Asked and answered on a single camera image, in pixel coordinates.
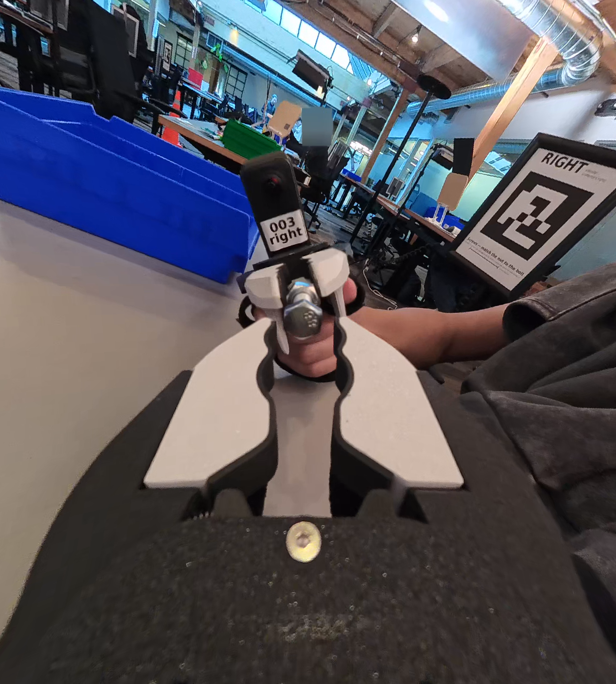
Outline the silver ceiling air duct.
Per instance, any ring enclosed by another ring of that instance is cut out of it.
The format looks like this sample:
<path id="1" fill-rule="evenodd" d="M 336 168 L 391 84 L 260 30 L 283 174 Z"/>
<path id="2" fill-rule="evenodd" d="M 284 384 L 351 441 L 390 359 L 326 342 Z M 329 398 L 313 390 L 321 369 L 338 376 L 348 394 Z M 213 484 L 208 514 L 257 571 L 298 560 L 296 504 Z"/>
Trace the silver ceiling air duct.
<path id="1" fill-rule="evenodd" d="M 562 64 L 543 72 L 532 91 L 571 88 L 587 81 L 599 67 L 603 39 L 599 23 L 567 1 L 447 1 L 451 23 L 440 37 L 461 56 L 474 61 L 501 81 L 458 90 L 446 100 L 433 98 L 425 112 L 468 107 L 501 99 L 516 76 L 508 67 L 526 44 L 526 30 L 546 39 Z"/>

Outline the blue plastic bin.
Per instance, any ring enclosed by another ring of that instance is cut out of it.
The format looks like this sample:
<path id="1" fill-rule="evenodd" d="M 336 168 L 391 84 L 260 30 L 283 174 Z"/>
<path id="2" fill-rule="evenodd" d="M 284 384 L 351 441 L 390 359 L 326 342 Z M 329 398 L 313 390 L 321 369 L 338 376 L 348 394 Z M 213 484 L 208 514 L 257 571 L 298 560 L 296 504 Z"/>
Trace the blue plastic bin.
<path id="1" fill-rule="evenodd" d="M 218 283 L 260 238 L 238 175 L 91 104 L 5 88 L 0 200 Z"/>

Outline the grey desk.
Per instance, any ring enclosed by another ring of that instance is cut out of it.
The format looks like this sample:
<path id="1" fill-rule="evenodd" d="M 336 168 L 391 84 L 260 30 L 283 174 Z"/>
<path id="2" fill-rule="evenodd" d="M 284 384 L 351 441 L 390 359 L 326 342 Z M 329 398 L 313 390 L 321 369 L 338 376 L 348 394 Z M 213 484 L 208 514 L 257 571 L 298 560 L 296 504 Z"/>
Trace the grey desk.
<path id="1" fill-rule="evenodd" d="M 241 294 L 0 201 L 0 637 L 106 445 L 240 331 Z"/>

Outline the wooden work table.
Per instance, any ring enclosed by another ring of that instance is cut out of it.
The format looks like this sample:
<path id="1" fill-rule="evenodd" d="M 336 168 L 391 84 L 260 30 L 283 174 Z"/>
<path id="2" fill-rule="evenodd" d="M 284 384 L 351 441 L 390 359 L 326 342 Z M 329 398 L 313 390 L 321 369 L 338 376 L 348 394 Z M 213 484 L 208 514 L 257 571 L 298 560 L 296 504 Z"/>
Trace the wooden work table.
<path id="1" fill-rule="evenodd" d="M 179 136 L 182 136 L 198 150 L 206 161 L 210 161 L 235 175 L 239 175 L 240 168 L 247 161 L 247 158 L 238 154 L 237 151 L 225 147 L 223 144 L 225 135 L 220 132 L 220 127 L 216 127 L 216 124 L 164 114 L 158 116 L 158 121 L 163 127 L 162 137 L 165 137 L 166 130 L 177 132 Z M 266 144 L 266 151 L 273 151 L 270 150 L 269 143 L 274 143 L 274 140 L 267 135 L 263 135 L 258 129 L 246 124 L 239 124 L 235 120 L 230 120 L 226 123 L 236 124 L 238 129 L 250 131 L 249 135 L 255 136 L 261 143 Z M 303 173 L 299 157 L 290 150 L 279 148 L 279 151 L 284 153 L 284 156 L 289 159 L 289 162 L 295 169 L 300 169 Z"/>

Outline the person's right hand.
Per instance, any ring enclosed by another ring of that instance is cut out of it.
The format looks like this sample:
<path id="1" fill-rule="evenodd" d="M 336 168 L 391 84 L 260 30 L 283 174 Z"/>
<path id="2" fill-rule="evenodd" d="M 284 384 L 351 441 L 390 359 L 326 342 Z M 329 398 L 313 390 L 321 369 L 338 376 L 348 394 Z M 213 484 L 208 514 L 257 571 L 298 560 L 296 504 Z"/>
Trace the person's right hand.
<path id="1" fill-rule="evenodd" d="M 308 378 L 318 378 L 335 370 L 335 316 L 325 314 L 320 331 L 307 338 L 289 338 L 289 352 L 279 352 L 278 359 L 292 371 Z M 410 362 L 418 363 L 426 354 L 428 333 L 434 331 L 422 312 L 385 311 L 369 306 L 360 308 L 350 320 L 395 348 Z"/>

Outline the wooden board stand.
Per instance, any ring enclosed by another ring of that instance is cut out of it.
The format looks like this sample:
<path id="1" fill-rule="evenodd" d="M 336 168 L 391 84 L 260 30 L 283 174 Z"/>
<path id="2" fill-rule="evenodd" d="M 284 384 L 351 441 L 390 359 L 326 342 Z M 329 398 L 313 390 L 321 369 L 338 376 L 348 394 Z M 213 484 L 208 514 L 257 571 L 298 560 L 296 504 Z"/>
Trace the wooden board stand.
<path id="1" fill-rule="evenodd" d="M 434 220 L 439 225 L 443 224 L 449 211 L 457 208 L 473 175 L 474 147 L 474 138 L 455 138 L 453 141 L 451 173 L 444 181 L 434 212 Z"/>
<path id="2" fill-rule="evenodd" d="M 303 107 L 286 100 L 277 104 L 275 113 L 264 125 L 262 134 L 269 136 L 278 144 L 284 144 L 294 125 L 301 119 Z"/>

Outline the orange traffic cone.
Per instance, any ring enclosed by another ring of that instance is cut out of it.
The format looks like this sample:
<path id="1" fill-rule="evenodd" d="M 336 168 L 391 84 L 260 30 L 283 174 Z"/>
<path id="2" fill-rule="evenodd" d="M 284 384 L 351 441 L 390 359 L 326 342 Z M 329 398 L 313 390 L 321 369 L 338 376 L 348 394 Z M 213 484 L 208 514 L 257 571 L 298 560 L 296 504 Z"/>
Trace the orange traffic cone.
<path id="1" fill-rule="evenodd" d="M 176 120 L 178 124 L 180 124 L 182 120 L 187 120 L 186 115 L 182 111 L 181 92 L 179 90 L 176 90 L 175 92 L 172 107 L 174 109 L 174 112 L 168 113 L 168 117 L 173 118 L 173 120 Z M 163 140 L 172 143 L 178 148 L 184 148 L 181 142 L 181 136 L 179 134 L 178 129 L 163 124 L 161 127 L 160 135 Z"/>

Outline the black light stand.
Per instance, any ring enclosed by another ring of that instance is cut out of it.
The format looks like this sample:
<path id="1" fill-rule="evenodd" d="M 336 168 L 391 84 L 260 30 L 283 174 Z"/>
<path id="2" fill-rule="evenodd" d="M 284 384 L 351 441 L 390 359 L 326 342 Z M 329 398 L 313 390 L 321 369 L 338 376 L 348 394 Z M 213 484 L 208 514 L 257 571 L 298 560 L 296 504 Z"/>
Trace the black light stand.
<path id="1" fill-rule="evenodd" d="M 441 99 L 441 100 L 447 100 L 451 96 L 451 91 L 449 87 L 447 87 L 446 84 L 442 83 L 435 77 L 428 75 L 428 74 L 420 74 L 417 78 L 417 85 L 422 88 L 426 92 L 426 95 L 422 101 L 422 104 L 417 110 L 417 113 L 415 114 L 415 117 L 412 120 L 412 123 L 410 124 L 405 136 L 402 139 L 401 145 L 398 148 L 398 151 L 396 154 L 393 156 L 388 168 L 386 169 L 386 172 L 378 182 L 378 184 L 374 187 L 374 192 L 370 199 L 367 201 L 367 204 L 365 205 L 364 210 L 362 211 L 358 222 L 355 225 L 353 234 L 350 238 L 350 244 L 354 245 L 356 238 L 359 235 L 359 232 L 364 224 L 365 219 L 367 218 L 368 213 L 370 212 L 371 209 L 374 208 L 374 205 L 376 204 L 376 200 L 381 194 L 382 189 L 384 186 L 387 184 L 387 180 L 389 176 L 391 175 L 391 172 L 393 171 L 398 158 L 400 158 L 400 155 L 402 151 L 404 150 L 405 145 L 407 144 L 407 141 L 409 140 L 411 134 L 414 132 L 415 127 L 417 126 L 419 119 L 423 115 L 428 103 L 430 100 L 433 98 L 436 99 Z"/>

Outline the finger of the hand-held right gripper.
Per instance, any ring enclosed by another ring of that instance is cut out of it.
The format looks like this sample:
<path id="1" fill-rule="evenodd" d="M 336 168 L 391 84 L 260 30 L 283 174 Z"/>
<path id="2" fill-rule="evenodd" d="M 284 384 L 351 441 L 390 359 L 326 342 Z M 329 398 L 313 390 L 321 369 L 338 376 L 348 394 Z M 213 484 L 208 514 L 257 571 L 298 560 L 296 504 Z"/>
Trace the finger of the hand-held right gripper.
<path id="1" fill-rule="evenodd" d="M 346 317 L 344 285 L 349 278 L 347 255 L 340 250 L 315 251 L 304 256 L 321 302 L 329 302 L 334 315 Z"/>
<path id="2" fill-rule="evenodd" d="M 254 270 L 245 280 L 246 294 L 253 306 L 261 309 L 277 329 L 278 346 L 289 353 L 289 342 L 284 324 L 287 303 L 287 271 L 285 266 L 267 266 Z"/>

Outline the black studio light panel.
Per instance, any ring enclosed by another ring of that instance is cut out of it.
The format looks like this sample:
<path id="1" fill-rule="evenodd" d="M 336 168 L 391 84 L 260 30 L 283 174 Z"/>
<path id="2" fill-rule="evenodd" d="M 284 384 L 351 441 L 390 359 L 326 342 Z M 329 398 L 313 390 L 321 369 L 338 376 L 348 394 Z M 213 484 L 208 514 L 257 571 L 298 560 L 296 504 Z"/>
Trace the black studio light panel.
<path id="1" fill-rule="evenodd" d="M 289 62 L 294 64 L 292 73 L 312 89 L 321 89 L 323 96 L 332 86 L 333 77 L 328 68 L 316 62 L 304 51 L 297 50 L 296 55 Z"/>

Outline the black framed marker poster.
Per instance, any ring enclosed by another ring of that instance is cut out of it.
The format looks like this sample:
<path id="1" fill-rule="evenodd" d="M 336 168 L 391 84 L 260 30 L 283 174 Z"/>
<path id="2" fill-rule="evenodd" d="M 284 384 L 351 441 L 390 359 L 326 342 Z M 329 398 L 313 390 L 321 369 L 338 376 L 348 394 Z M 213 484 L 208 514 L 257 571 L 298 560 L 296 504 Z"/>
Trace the black framed marker poster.
<path id="1" fill-rule="evenodd" d="M 448 251 L 506 301 L 523 295 L 616 209 L 616 150 L 539 133 Z"/>

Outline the black office chair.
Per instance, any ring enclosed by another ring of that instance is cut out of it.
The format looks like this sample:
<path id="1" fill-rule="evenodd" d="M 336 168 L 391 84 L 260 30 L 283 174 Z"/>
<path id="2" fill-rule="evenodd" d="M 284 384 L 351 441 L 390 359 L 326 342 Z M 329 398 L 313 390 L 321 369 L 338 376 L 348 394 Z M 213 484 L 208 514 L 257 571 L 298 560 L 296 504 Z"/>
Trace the black office chair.
<path id="1" fill-rule="evenodd" d="M 146 112 L 155 129 L 161 115 L 183 117 L 159 91 L 144 95 L 143 79 L 153 62 L 153 51 L 147 46 L 141 17 L 132 5 L 122 4 L 108 11 L 96 1 L 71 1 L 69 9 L 80 22 L 78 31 L 94 86 L 90 101 L 98 115 L 133 123 L 138 112 Z"/>

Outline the person's right forearm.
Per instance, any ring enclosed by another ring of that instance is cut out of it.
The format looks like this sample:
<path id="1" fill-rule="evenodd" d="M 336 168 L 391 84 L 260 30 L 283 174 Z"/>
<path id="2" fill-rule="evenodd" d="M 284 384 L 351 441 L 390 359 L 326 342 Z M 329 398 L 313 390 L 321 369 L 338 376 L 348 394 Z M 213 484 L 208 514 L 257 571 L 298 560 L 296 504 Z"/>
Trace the person's right forearm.
<path id="1" fill-rule="evenodd" d="M 411 335 L 407 358 L 419 369 L 439 363 L 483 361 L 508 345 L 507 304 L 472 312 L 404 311 Z"/>

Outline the short thick steel bolt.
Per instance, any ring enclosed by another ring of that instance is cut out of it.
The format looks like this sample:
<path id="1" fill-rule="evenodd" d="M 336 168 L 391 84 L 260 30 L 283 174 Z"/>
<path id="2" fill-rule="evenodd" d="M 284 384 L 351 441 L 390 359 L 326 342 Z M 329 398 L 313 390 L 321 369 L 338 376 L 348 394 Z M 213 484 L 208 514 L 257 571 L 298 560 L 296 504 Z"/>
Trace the short thick steel bolt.
<path id="1" fill-rule="evenodd" d="M 287 334 L 297 339 L 317 335 L 322 327 L 322 306 L 300 302 L 283 308 L 283 327 Z"/>

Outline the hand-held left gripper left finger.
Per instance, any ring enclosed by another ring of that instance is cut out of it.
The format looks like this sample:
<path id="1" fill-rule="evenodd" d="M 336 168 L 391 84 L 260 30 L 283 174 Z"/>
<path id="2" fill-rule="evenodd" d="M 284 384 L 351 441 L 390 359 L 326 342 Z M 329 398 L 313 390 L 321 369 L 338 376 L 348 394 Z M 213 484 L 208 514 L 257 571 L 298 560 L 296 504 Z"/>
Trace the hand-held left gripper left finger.
<path id="1" fill-rule="evenodd" d="M 145 488 L 193 488 L 209 503 L 227 489 L 249 498 L 266 488 L 278 466 L 270 396 L 275 328 L 259 320 L 195 365 L 145 474 Z"/>

